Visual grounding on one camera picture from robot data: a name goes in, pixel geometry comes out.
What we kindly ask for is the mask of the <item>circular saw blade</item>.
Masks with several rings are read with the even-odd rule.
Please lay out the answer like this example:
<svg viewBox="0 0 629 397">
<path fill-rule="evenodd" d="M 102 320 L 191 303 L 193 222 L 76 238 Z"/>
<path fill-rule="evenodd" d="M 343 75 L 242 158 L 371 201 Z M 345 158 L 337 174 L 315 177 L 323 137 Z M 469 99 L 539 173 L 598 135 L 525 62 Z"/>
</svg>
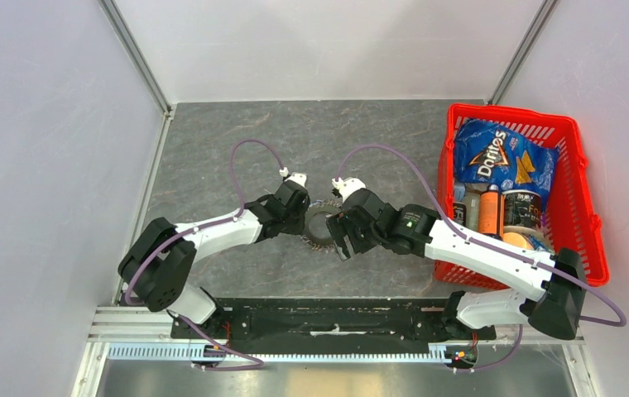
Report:
<svg viewBox="0 0 629 397">
<path fill-rule="evenodd" d="M 327 227 L 327 220 L 339 213 L 341 203 L 336 200 L 315 200 L 305 212 L 305 228 L 302 241 L 312 250 L 329 253 L 334 249 L 334 239 Z"/>
</svg>

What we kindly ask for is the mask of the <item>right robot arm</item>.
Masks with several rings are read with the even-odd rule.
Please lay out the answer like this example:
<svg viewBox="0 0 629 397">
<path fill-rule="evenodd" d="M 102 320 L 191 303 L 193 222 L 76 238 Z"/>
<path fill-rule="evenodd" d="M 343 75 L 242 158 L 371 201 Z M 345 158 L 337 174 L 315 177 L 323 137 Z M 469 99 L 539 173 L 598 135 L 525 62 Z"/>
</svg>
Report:
<svg viewBox="0 0 629 397">
<path fill-rule="evenodd" d="M 473 329 L 525 324 L 549 337 L 576 337 L 586 277 L 575 251 L 512 246 L 418 204 L 394 208 L 369 189 L 345 195 L 341 210 L 326 225 L 343 260 L 380 246 L 397 255 L 459 265 L 503 284 L 503 290 L 449 297 L 441 327 L 452 338 Z"/>
</svg>

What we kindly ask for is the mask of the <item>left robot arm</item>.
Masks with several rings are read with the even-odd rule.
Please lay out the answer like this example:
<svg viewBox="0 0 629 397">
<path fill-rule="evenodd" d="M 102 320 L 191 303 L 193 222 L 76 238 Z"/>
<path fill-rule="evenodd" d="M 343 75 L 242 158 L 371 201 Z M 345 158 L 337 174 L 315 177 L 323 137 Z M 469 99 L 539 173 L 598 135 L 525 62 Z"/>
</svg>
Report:
<svg viewBox="0 0 629 397">
<path fill-rule="evenodd" d="M 310 206 L 306 180 L 306 175 L 294 173 L 274 194 L 246 203 L 244 210 L 203 222 L 153 219 L 118 265 L 118 274 L 127 283 L 126 295 L 135 294 L 137 304 L 152 312 L 168 310 L 189 319 L 202 337 L 215 337 L 222 330 L 223 315 L 208 292 L 188 285 L 193 264 L 280 234 L 301 235 Z"/>
</svg>

